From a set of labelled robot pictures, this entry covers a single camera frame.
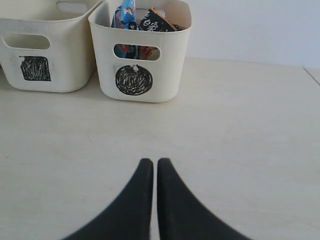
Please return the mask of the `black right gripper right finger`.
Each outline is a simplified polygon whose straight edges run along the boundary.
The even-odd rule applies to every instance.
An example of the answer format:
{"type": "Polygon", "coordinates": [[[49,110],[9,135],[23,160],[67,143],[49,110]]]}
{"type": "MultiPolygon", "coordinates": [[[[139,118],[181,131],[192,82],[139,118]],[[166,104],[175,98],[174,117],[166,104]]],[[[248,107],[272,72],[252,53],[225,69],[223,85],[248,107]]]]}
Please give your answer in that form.
{"type": "Polygon", "coordinates": [[[248,240],[206,208],[169,158],[157,163],[157,219],[161,240],[248,240]]]}

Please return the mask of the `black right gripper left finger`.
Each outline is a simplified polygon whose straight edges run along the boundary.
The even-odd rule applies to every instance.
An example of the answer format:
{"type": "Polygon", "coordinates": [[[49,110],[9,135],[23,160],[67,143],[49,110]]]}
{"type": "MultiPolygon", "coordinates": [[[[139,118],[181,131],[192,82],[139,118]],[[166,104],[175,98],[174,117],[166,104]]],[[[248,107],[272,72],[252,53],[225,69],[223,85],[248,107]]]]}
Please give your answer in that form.
{"type": "Polygon", "coordinates": [[[139,161],[119,195],[66,240],[149,240],[153,204],[153,162],[139,161]]]}

